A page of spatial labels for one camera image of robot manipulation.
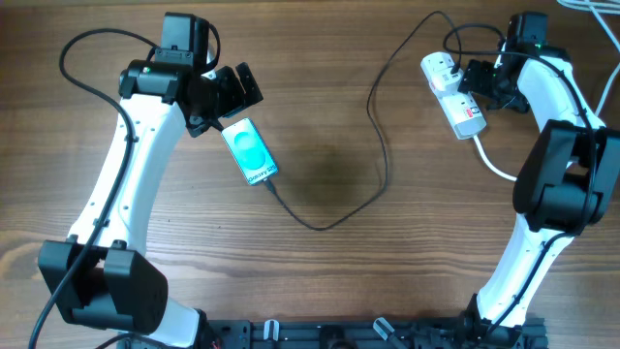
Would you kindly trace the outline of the white power strip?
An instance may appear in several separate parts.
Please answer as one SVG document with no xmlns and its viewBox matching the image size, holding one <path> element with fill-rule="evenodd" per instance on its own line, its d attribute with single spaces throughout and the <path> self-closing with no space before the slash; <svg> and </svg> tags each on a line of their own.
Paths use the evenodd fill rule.
<svg viewBox="0 0 620 349">
<path fill-rule="evenodd" d="M 420 67 L 430 86 L 430 75 L 451 68 L 456 73 L 456 64 L 446 52 L 434 52 L 426 55 L 420 62 Z M 475 138 L 485 127 L 486 121 L 481 109 L 471 93 L 464 94 L 457 90 L 450 95 L 436 95 L 449 125 L 458 140 Z"/>
</svg>

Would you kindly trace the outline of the turquoise screen Galaxy smartphone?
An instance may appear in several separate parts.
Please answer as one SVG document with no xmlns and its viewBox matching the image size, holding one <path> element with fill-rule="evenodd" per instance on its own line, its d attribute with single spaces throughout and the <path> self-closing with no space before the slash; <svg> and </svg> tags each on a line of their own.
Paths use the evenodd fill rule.
<svg viewBox="0 0 620 349">
<path fill-rule="evenodd" d="M 222 131 L 222 137 L 249 185 L 278 173 L 278 166 L 250 118 L 243 118 Z"/>
</svg>

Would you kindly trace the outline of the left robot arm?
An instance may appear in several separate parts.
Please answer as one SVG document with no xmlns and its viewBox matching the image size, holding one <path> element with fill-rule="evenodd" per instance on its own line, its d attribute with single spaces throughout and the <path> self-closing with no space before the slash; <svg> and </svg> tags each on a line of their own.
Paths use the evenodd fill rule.
<svg viewBox="0 0 620 349">
<path fill-rule="evenodd" d="M 129 347 L 223 345 L 202 310 L 171 298 L 145 256 L 154 200 L 180 137 L 221 130 L 263 97 L 249 66 L 220 66 L 220 52 L 211 22 L 166 13 L 161 41 L 121 73 L 110 100 L 116 130 L 89 201 L 67 237 L 45 241 L 38 257 L 46 310 L 67 324 L 111 330 Z"/>
</svg>

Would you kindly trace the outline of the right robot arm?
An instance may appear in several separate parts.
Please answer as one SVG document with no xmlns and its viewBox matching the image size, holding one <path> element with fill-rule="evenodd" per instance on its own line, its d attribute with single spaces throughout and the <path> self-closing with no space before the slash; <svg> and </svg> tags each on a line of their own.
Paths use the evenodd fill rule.
<svg viewBox="0 0 620 349">
<path fill-rule="evenodd" d="M 528 304 L 560 252 L 605 214 L 619 176 L 619 134 L 583 100 L 567 52 L 546 40 L 547 16 L 511 17 L 493 54 L 471 52 L 458 86 L 492 110 L 531 111 L 541 130 L 513 187 L 514 230 L 476 297 L 487 341 L 525 321 Z"/>
</svg>

